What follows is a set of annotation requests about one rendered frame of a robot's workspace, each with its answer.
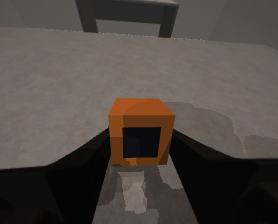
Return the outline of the orange block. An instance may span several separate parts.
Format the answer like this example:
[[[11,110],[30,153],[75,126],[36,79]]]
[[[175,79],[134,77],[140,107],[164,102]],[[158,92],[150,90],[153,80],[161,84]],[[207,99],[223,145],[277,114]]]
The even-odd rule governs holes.
[[[175,114],[160,99],[116,98],[108,120],[112,167],[167,165]]]

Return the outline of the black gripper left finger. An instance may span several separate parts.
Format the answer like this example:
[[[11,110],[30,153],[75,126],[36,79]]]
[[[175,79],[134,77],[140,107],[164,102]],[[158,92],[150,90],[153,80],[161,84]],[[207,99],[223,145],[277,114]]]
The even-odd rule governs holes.
[[[0,210],[45,209],[54,224],[92,224],[110,156],[108,127],[52,164],[0,169]]]

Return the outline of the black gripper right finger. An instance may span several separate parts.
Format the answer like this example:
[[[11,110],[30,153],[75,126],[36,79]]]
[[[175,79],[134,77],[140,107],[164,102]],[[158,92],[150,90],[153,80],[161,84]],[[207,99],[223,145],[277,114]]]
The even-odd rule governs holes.
[[[259,183],[278,182],[278,159],[240,159],[173,129],[170,157],[198,224],[230,224]]]

